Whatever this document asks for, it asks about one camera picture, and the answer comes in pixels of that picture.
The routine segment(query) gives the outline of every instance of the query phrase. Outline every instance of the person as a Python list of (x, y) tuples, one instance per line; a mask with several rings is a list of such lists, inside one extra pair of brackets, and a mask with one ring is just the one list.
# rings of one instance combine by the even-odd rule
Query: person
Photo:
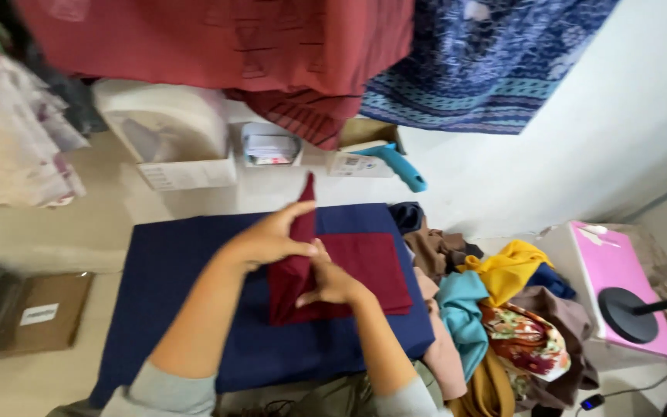
[(296, 242), (291, 223), (315, 209), (293, 203), (228, 241), (200, 273), (167, 332), (130, 386), (113, 394), (104, 417), (209, 415), (215, 378), (246, 273), (290, 255), (310, 257), (317, 290), (296, 305), (347, 303), (354, 312), (367, 376), (381, 417), (451, 415), (432, 400), (375, 296), (333, 264), (320, 240)]

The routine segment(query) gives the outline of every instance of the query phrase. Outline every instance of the gray sleeve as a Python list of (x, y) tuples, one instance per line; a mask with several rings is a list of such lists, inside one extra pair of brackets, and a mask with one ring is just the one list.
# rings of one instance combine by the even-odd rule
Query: gray sleeve
[(433, 403), (421, 377), (387, 397), (375, 397), (379, 417), (452, 417), (452, 412)]
[(115, 390), (102, 417), (185, 417), (210, 415), (214, 409), (215, 376), (181, 378), (146, 361), (133, 385)]

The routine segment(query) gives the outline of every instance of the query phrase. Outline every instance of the maroon fabric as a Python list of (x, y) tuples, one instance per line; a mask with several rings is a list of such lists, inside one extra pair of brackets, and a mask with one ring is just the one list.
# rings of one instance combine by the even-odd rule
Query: maroon fabric
[(408, 55), (413, 0), (16, 0), (52, 66), (227, 88), (321, 148)]
[[(314, 199), (313, 174), (308, 174), (300, 201)], [(315, 235), (315, 212), (298, 217), (290, 228), (290, 237), (310, 242)], [(413, 301), (400, 269), (395, 242), (389, 233), (320, 234), (331, 261), (352, 277), (365, 284), (380, 302), (387, 315), (406, 315)], [(343, 304), (312, 303), (300, 309), (295, 300), (303, 293), (316, 289), (316, 280), (310, 270), (310, 260), (290, 256), (272, 263), (267, 270), (269, 284), (269, 321), (273, 326), (351, 316), (351, 309)]]

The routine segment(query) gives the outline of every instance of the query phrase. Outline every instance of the black lamp base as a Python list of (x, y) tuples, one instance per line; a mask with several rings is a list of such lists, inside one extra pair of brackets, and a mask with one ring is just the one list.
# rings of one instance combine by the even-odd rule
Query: black lamp base
[(606, 288), (599, 293), (599, 309), (606, 323), (626, 340), (645, 344), (655, 340), (657, 320), (653, 314), (634, 315), (632, 309), (645, 306), (645, 301), (623, 288)]

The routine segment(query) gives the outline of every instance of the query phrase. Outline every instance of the teal fabric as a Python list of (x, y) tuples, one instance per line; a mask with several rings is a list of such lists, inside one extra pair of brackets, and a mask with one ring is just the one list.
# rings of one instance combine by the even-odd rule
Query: teal fabric
[(486, 297), (488, 290), (475, 271), (452, 272), (439, 285), (439, 313), (462, 359), (465, 381), (470, 380), (488, 350), (488, 334), (480, 323), (482, 313), (477, 307), (478, 301)]

